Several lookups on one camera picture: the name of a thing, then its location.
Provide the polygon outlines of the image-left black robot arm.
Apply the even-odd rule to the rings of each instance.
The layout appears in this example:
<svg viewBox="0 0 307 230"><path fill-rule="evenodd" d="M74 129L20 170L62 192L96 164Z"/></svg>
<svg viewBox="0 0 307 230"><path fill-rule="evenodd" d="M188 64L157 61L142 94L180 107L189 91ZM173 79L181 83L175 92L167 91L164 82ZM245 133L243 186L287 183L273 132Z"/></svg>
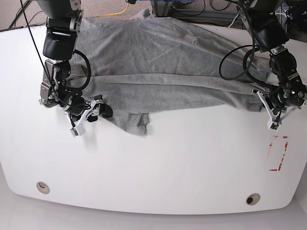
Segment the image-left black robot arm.
<svg viewBox="0 0 307 230"><path fill-rule="evenodd" d="M88 58L76 50L83 10L79 0L40 0L38 5L46 14L47 34L43 47L44 75L41 84L40 103L46 108L58 106L68 115L72 127L82 120L95 122L98 117L111 118L111 107L103 102L101 95L92 102L85 100L82 91L88 86L91 66ZM87 68L86 81L82 86L69 87L67 79L71 74L69 61L72 56L81 56Z"/></svg>

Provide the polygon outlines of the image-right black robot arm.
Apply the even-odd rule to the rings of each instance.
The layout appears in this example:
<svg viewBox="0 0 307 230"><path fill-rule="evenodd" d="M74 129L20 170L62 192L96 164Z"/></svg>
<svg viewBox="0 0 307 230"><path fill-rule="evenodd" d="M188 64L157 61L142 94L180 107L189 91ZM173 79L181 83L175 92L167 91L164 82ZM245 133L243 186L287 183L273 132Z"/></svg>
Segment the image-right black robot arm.
<svg viewBox="0 0 307 230"><path fill-rule="evenodd" d="M275 11L282 5L281 0L239 0L237 11L252 38L251 48L243 58L243 72L252 82L263 87L257 91L270 119L268 128L278 130L282 121L307 101L307 87L297 72L295 57L284 47L289 38L278 21ZM253 77L249 68L254 54L269 52L270 70L277 76L278 85L271 85Z"/></svg>

